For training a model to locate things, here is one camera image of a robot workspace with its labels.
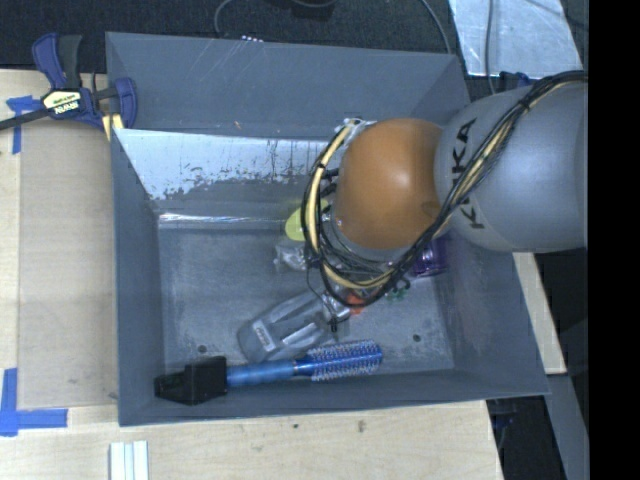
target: blue hairbrush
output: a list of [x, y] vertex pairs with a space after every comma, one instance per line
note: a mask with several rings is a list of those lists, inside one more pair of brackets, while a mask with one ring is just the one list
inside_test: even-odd
[[223, 356], [187, 365], [183, 372], [156, 377], [155, 394], [160, 398], [196, 405], [224, 395], [227, 388], [287, 380], [296, 376], [312, 381], [330, 381], [370, 375], [382, 363], [382, 350], [373, 340], [336, 343], [307, 351], [300, 359], [227, 367]]

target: gray plastic tub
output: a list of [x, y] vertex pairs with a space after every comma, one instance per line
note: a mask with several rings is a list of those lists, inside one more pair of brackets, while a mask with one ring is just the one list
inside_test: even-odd
[[[237, 388], [194, 407], [156, 398], [153, 379], [188, 362], [242, 363], [240, 327], [307, 289], [305, 273], [274, 266], [275, 245], [345, 110], [444, 125], [468, 97], [448, 55], [129, 34], [107, 44], [110, 77], [130, 76], [140, 95], [141, 129], [111, 143], [122, 425], [547, 392], [512, 255], [449, 233], [446, 272], [343, 331], [381, 345], [376, 375]], [[275, 93], [306, 94], [304, 111]]]

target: yellow cable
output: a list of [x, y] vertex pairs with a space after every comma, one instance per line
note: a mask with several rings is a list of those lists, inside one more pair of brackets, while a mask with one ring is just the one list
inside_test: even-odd
[[[316, 171], [313, 173], [313, 178], [311, 180], [311, 185], [309, 188], [309, 197], [306, 201], [305, 207], [305, 216], [307, 222], [307, 231], [309, 233], [309, 241], [311, 243], [311, 248], [315, 253], [319, 252], [318, 248], [318, 235], [316, 233], [316, 212], [315, 212], [315, 202], [318, 196], [318, 189], [320, 187], [320, 182], [322, 180], [322, 174], [331, 160], [331, 157], [338, 150], [338, 148], [343, 144], [345, 138], [350, 133], [352, 126], [355, 124], [355, 121], [349, 121], [343, 128], [340, 130], [338, 136], [329, 144], [326, 152], [322, 155], [318, 167]], [[334, 270], [334, 268], [327, 262], [322, 263], [322, 268], [326, 275], [331, 278], [336, 283], [345, 286], [347, 288], [356, 289], [356, 290], [366, 290], [370, 288], [374, 288], [379, 286], [387, 281], [391, 272], [385, 272], [384, 274], [371, 279], [369, 281], [361, 281], [359, 283], [355, 283], [348, 279], [342, 277], [338, 272]]]

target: blue clamp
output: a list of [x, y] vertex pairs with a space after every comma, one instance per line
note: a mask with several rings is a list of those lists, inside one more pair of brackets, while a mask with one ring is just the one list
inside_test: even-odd
[[2, 402], [0, 403], [0, 436], [15, 437], [22, 429], [65, 428], [67, 426], [67, 409], [17, 410], [17, 387], [18, 369], [5, 370]]
[[41, 108], [0, 121], [0, 130], [51, 117], [52, 119], [72, 119], [104, 130], [104, 113], [98, 101], [118, 98], [118, 112], [123, 125], [131, 128], [138, 112], [136, 91], [133, 80], [118, 78], [114, 87], [91, 92], [82, 87], [77, 72], [77, 51], [82, 36], [59, 36], [55, 32], [40, 37], [32, 46], [31, 53], [38, 71], [43, 73], [51, 90], [41, 98]]

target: table surface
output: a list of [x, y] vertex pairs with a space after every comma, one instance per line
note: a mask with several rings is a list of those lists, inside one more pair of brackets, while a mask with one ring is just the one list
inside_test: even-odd
[[[13, 115], [4, 105], [8, 97], [40, 95], [46, 88], [40, 73], [0, 70], [0, 119]], [[66, 126], [51, 120], [25, 126], [23, 143]], [[0, 369], [19, 366], [19, 309], [25, 303], [19, 290], [21, 159], [11, 154], [12, 137], [11, 130], [0, 132]], [[545, 370], [564, 373], [533, 255], [514, 258]], [[72, 326], [69, 332], [83, 331]], [[152, 480], [503, 478], [482, 401], [127, 428], [118, 426], [114, 404], [72, 407], [67, 428], [0, 438], [0, 478], [105, 479], [110, 443], [138, 440], [148, 441]]]

